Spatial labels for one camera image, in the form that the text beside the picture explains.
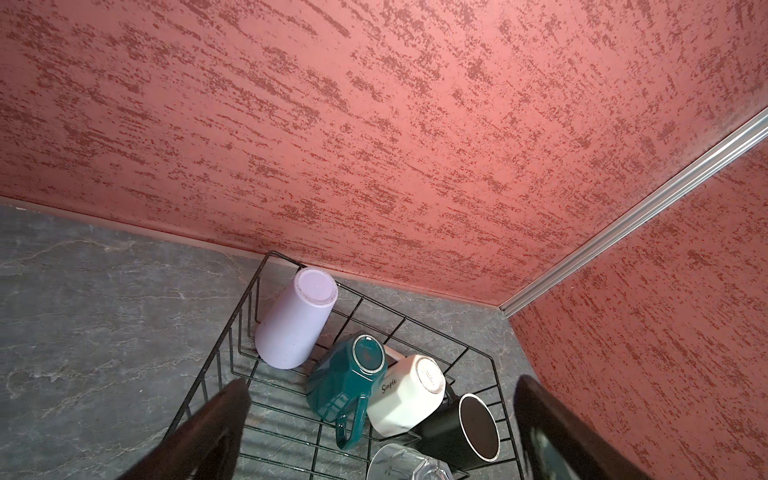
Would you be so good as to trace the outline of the lilac plastic cup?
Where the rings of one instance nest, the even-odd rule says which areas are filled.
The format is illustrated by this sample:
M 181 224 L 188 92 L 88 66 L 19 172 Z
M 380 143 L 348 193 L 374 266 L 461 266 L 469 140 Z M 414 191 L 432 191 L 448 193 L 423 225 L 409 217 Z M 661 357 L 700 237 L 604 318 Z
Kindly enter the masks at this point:
M 335 280 L 325 271 L 303 268 L 260 321 L 254 345 L 269 366 L 289 370 L 311 355 L 338 299 Z

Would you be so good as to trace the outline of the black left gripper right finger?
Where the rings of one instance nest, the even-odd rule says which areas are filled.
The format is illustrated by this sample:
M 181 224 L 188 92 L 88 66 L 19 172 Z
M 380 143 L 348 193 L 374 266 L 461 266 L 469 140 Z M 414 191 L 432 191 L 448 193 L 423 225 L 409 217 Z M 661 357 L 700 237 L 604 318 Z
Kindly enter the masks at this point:
M 648 479 L 535 378 L 514 392 L 524 469 L 533 479 Z

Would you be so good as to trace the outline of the white faceted mug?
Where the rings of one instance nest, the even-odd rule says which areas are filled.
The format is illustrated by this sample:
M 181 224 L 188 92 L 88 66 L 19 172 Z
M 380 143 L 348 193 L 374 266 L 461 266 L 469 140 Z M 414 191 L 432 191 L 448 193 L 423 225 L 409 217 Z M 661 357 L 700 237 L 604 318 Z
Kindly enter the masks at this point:
M 411 355 L 387 369 L 367 407 L 373 429 L 384 438 L 403 434 L 431 415 L 441 404 L 445 377 L 436 361 Z

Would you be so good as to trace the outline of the white mug green handle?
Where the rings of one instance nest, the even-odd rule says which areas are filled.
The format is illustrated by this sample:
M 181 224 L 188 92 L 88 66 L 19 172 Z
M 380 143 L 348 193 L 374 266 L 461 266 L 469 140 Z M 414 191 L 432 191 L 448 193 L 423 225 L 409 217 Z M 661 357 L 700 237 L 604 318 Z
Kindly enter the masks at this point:
M 349 450 L 362 439 L 369 401 L 386 372 L 383 345 L 363 331 L 336 342 L 313 367 L 307 402 L 321 420 L 334 425 L 339 449 Z

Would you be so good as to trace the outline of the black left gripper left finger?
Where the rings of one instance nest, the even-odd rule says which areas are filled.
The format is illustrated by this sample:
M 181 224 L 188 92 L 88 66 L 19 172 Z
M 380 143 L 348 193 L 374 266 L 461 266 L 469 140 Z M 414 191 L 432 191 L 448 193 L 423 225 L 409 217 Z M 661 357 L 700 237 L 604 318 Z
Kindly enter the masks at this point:
M 230 382 L 121 477 L 231 479 L 250 405 L 247 382 Z

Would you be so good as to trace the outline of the clear plastic cup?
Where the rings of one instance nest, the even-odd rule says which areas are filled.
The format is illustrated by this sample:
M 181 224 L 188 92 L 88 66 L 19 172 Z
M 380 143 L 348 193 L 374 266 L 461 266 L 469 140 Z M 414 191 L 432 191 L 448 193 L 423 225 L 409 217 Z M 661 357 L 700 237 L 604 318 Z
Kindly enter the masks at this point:
M 399 444 L 387 444 L 371 459 L 367 480 L 453 480 L 449 466 Z

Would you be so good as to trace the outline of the black mug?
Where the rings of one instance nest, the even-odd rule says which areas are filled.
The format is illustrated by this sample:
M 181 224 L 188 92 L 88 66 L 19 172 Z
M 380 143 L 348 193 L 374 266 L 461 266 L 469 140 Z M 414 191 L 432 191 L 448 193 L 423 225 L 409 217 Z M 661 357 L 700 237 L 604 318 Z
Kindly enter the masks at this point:
M 450 467 L 468 471 L 496 461 L 501 451 L 498 427 L 489 407 L 467 393 L 440 407 L 415 429 L 415 448 Z

